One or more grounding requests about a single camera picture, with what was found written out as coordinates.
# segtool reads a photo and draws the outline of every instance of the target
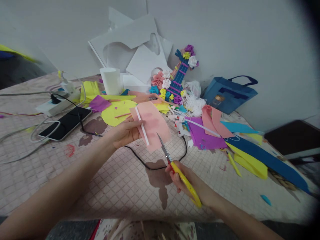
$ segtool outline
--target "yellow scissors handle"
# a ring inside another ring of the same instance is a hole
[[[183,173],[180,171],[180,169],[177,167],[177,165],[174,162],[171,162],[171,166],[173,168],[173,170],[179,174],[181,180],[183,181],[183,183],[187,186],[187,189],[190,191],[191,195],[193,196],[193,199],[191,198],[191,200],[193,201],[193,203],[198,207],[201,208],[202,204],[200,201],[200,198],[196,192],[196,190],[194,190],[193,186],[190,184],[190,182],[188,181],[188,179],[186,178],[185,175],[183,175]]]

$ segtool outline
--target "blue tote bag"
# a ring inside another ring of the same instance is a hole
[[[250,82],[244,85],[233,82],[232,80],[237,77],[247,77]],[[226,114],[232,113],[240,105],[258,94],[256,90],[248,87],[257,84],[257,80],[244,75],[237,77],[230,79],[225,79],[223,77],[213,78],[210,85],[205,89],[202,98],[206,99],[208,105],[211,105],[217,94],[222,95],[225,100],[217,107],[217,109]]]

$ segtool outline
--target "hand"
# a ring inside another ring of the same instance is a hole
[[[212,202],[215,201],[214,197],[218,195],[215,191],[213,191],[207,184],[204,183],[193,171],[192,169],[186,167],[179,161],[174,161],[177,167],[181,170],[181,172],[186,176],[188,181],[191,183],[193,188],[196,190],[200,201],[205,206],[211,206]],[[193,198],[186,185],[180,179],[178,173],[173,174],[171,171],[170,165],[167,166],[166,172],[170,172],[170,177],[173,183],[177,186],[178,193],[179,189],[181,189],[185,194],[187,194],[190,198]]]
[[[113,146],[118,149],[141,138],[137,127],[143,123],[144,121],[134,121],[133,118],[129,118],[112,128],[105,136],[112,138]]]

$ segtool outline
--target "tablecloth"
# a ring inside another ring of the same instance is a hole
[[[98,81],[92,76],[82,81]],[[36,92],[59,88],[57,73],[29,80],[3,89],[0,93]],[[1,112],[31,114],[35,107],[46,102],[48,94],[1,97]],[[179,159],[185,152],[183,139],[177,136],[174,123],[164,115],[171,131],[171,140],[166,146],[173,159]],[[17,129],[40,123],[45,118],[38,116],[8,116],[0,119],[0,136]],[[229,121],[248,124],[234,112],[225,116]],[[87,131],[105,134],[107,126],[100,113],[93,113],[84,122]],[[29,141],[30,132],[22,131],[0,143],[0,161],[17,159],[34,149],[38,144]],[[9,215],[26,201],[40,187],[57,176],[99,137],[82,133],[76,128],[62,142],[51,141],[31,156],[14,163],[0,165],[0,215]],[[142,140],[129,145],[149,167],[164,165],[165,156],[161,149],[149,153]],[[193,169],[211,188],[239,208],[259,220],[275,220],[306,224],[310,219],[315,198],[297,190],[286,190],[277,181],[257,178],[237,164],[240,178],[228,163],[227,156],[220,150],[198,150],[187,148],[183,164]],[[260,195],[266,195],[269,206]],[[210,209],[198,209],[183,193],[178,194],[170,177],[163,170],[150,171],[138,161],[128,148],[120,148],[103,165],[89,187],[76,202],[69,219],[129,218],[132,220],[159,219],[170,221],[213,221]]]

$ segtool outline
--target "yellow foam flower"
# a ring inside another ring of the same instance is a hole
[[[165,100],[166,94],[160,94],[159,97],[161,97],[163,100]]]
[[[187,95],[187,91],[186,90],[182,90],[181,93],[180,93],[181,97]]]
[[[185,52],[184,54],[183,54],[183,58],[184,59],[189,59],[190,58],[190,52]]]
[[[166,95],[167,90],[165,88],[160,89],[160,93]]]

